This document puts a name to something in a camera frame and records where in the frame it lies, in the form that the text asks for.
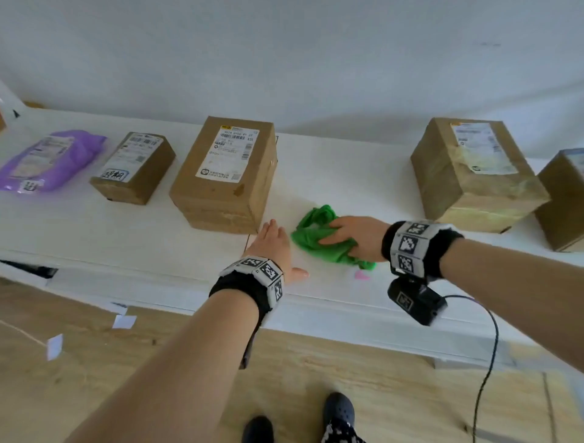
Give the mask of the taped cardboard box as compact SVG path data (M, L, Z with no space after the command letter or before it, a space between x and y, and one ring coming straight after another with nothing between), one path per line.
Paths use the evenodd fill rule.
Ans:
M502 121L434 117L411 155L425 217L500 234L551 196Z

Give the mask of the left wristband with marker tags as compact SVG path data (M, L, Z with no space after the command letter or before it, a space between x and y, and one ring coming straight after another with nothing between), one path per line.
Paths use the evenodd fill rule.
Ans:
M253 299L259 311L256 326L259 329L284 294L284 273L278 264L268 258L246 256L220 272L208 296L224 289L244 292Z

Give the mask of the small cardboard box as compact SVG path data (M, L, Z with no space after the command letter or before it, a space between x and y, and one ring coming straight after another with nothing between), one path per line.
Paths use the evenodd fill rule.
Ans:
M131 131L89 183L109 201L146 205L175 157L165 136Z

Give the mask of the person's right black shoe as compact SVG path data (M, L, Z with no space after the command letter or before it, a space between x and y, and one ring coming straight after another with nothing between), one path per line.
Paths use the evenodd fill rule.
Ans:
M354 423L355 411L350 399L339 392L329 394L323 407L321 443L366 443L358 436Z

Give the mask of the right wristband with marker tags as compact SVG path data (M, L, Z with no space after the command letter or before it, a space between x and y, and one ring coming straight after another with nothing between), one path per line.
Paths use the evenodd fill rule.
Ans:
M381 253L393 274L427 284L444 279L440 261L455 240L463 238L452 225L431 220L399 221L385 232Z

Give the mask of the person's black shoe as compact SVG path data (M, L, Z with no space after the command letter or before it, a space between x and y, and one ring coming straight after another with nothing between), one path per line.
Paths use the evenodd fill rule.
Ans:
M329 394L323 407L321 443L366 443L358 436L354 423L355 411L350 399L339 392Z
M241 443L274 443L274 429L266 416L253 417L244 427Z

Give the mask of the person's right forearm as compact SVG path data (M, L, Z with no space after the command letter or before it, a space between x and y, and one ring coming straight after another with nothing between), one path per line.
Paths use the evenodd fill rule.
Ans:
M584 267L457 239L440 259L456 285L584 373Z

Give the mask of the green cloth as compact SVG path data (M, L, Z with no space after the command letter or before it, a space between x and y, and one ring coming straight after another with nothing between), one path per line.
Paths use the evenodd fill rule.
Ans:
M336 212L325 204L319 208L312 208L298 222L290 239L301 250L325 262L358 267L360 270L371 271L376 262L364 261L350 255L357 242L349 238L339 243L324 245L320 241L331 236L336 229L329 226L330 222L338 218Z

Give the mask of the cardboard box with blue label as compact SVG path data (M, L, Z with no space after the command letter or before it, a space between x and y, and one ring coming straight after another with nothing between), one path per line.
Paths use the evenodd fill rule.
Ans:
M550 201L535 215L551 249L584 253L584 147L559 151L538 178Z

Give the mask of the wristband with marker tags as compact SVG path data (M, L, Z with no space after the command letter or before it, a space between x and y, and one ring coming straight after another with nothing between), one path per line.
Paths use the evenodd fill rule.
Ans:
M393 274L427 284L444 279L440 261L455 240L463 238L452 225L431 220L399 221L385 232L381 253Z
M253 299L259 311L256 326L259 329L284 294L284 273L278 264L268 258L246 256L220 272L208 296L224 289L244 292Z

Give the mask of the person's left hand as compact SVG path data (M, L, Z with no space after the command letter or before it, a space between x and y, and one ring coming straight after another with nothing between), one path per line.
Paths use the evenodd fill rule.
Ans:
M286 284L291 282L291 246L285 229L275 219L264 223L255 240L246 248L242 257L258 256L272 260L282 270Z

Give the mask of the person's left black shoe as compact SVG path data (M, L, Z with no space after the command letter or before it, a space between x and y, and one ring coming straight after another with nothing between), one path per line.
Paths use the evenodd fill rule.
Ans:
M274 443L274 429L266 416L253 417L244 427L241 443Z

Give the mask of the large cardboard box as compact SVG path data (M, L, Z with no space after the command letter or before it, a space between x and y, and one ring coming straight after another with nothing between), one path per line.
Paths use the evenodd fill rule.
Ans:
M272 122L208 116L169 196L191 228L257 234L277 164Z

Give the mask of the black flat object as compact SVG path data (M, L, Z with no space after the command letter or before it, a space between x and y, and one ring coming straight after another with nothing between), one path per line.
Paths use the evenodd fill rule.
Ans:
M42 279L48 280L52 279L55 274L58 272L58 268L50 268L50 267L43 267L40 265L32 265L29 263L20 263L20 262L12 262L12 261L2 261L0 263L5 265L6 267L10 267L16 270L21 270L27 274L34 275L36 277L40 277Z

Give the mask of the purple mailer bag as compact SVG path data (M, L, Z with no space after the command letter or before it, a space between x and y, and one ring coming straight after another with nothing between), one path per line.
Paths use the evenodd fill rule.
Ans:
M51 133L0 168L0 190L25 195L57 190L97 159L106 141L85 130Z

